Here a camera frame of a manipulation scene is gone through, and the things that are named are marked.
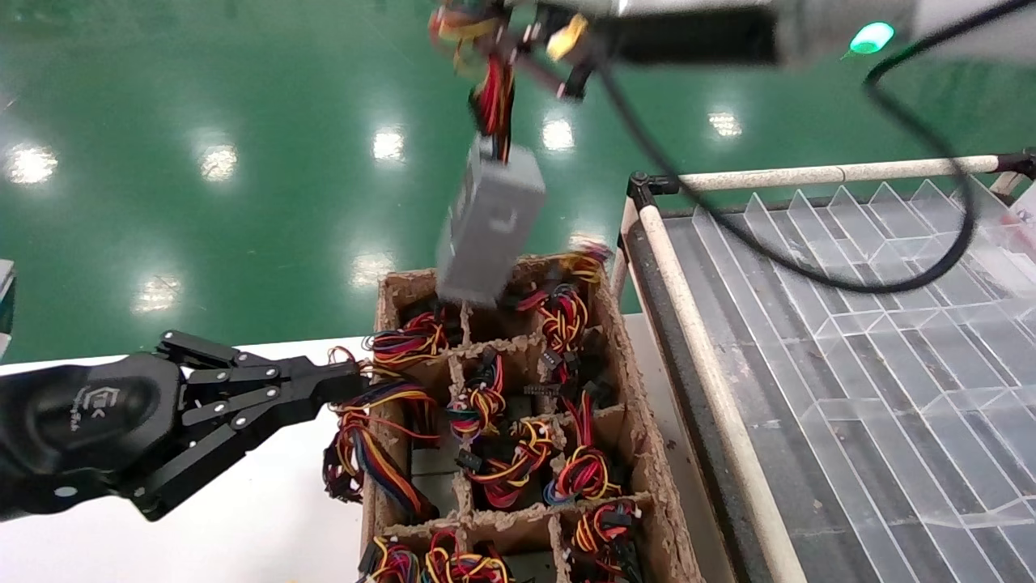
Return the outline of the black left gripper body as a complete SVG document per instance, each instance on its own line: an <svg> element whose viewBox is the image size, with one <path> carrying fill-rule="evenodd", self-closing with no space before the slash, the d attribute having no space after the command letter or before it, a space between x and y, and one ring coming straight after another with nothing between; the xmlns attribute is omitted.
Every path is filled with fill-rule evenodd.
<svg viewBox="0 0 1036 583"><path fill-rule="evenodd" d="M143 467L172 434L183 380L178 365L144 353L5 374L2 517L133 497Z"/></svg>

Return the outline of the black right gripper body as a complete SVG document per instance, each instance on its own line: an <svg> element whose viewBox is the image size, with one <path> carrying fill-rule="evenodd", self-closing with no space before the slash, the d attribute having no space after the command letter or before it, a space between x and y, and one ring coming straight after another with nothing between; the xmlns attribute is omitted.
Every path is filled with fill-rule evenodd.
<svg viewBox="0 0 1036 583"><path fill-rule="evenodd" d="M602 18L599 40L637 66L731 66L778 61L773 14L641 14Z"/></svg>

